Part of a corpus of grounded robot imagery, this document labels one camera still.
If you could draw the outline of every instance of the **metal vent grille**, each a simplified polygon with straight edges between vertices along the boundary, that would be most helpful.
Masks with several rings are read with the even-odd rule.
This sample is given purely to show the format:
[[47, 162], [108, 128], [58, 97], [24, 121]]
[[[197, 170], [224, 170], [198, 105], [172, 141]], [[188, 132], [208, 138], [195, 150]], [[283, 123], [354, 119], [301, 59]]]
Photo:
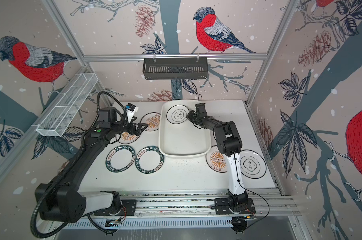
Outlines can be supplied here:
[[[93, 220], [107, 229], [151, 229], [151, 228], [199, 228], [199, 227], [232, 227], [231, 217], [188, 217], [188, 218], [127, 218], [116, 227], [105, 227], [106, 219]], [[65, 229], [95, 228], [88, 219], [80, 219], [76, 223], [69, 223]]]

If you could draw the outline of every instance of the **bird wing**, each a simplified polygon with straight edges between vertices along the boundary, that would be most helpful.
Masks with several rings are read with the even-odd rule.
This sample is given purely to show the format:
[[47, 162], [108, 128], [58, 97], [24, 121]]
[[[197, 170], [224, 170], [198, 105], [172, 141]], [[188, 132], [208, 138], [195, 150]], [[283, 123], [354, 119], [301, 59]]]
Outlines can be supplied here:
[[52, 51], [48, 48], [34, 47], [25, 43], [30, 56], [26, 60], [26, 65], [34, 68], [47, 68], [53, 61]]
[[232, 30], [230, 30], [228, 26], [225, 26], [218, 17], [216, 17], [216, 21], [213, 26], [208, 26], [204, 28], [204, 30], [211, 38], [221, 42], [224, 42], [223, 40], [232, 33]]

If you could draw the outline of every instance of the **plate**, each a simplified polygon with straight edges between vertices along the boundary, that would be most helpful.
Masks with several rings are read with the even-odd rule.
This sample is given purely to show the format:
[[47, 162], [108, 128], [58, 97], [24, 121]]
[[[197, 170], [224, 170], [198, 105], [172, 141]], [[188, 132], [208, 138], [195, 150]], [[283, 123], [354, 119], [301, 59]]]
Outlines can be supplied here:
[[205, 159], [210, 168], [216, 172], [227, 172], [224, 155], [218, 151], [217, 145], [210, 148]]
[[259, 179], [266, 173], [266, 162], [256, 152], [242, 150], [240, 152], [241, 173], [248, 178]]
[[175, 105], [166, 113], [166, 119], [173, 124], [179, 124], [186, 120], [189, 108], [185, 105]]
[[137, 154], [135, 166], [141, 173], [154, 173], [164, 164], [164, 159], [164, 155], [160, 153], [157, 146], [147, 146]]
[[139, 136], [137, 137], [135, 135], [130, 135], [128, 132], [123, 132], [118, 142], [122, 144], [129, 144], [136, 141], [138, 138]]
[[161, 114], [159, 113], [148, 113], [141, 118], [142, 123], [146, 123], [148, 126], [145, 128], [145, 131], [155, 131], [159, 129], [159, 119]]
[[129, 145], [115, 147], [106, 157], [106, 168], [111, 172], [123, 172], [135, 161], [135, 151]]

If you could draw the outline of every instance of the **plate with orange sunburst design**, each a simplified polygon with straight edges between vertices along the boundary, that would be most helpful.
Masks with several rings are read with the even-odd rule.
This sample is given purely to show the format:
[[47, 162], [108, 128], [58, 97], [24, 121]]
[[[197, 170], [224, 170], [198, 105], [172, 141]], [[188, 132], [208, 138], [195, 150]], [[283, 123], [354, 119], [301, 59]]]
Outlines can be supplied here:
[[224, 155], [218, 151], [217, 145], [210, 148], [205, 158], [211, 169], [216, 172], [227, 172]]
[[122, 144], [129, 144], [129, 143], [136, 141], [138, 138], [139, 137], [137, 137], [135, 135], [130, 135], [128, 132], [123, 132], [121, 134], [121, 138], [118, 142], [122, 143]]
[[145, 116], [141, 118], [142, 123], [147, 124], [147, 128], [145, 131], [155, 131], [159, 129], [159, 119], [161, 117], [161, 114], [159, 113], [148, 113]]

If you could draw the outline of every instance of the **plate with green ring design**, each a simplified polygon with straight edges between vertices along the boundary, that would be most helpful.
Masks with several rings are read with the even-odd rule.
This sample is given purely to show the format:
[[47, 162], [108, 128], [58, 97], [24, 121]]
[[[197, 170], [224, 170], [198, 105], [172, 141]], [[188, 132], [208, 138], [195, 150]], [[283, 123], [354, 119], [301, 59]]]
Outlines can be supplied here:
[[157, 146], [147, 146], [137, 153], [135, 166], [141, 173], [154, 173], [164, 164], [164, 159]]

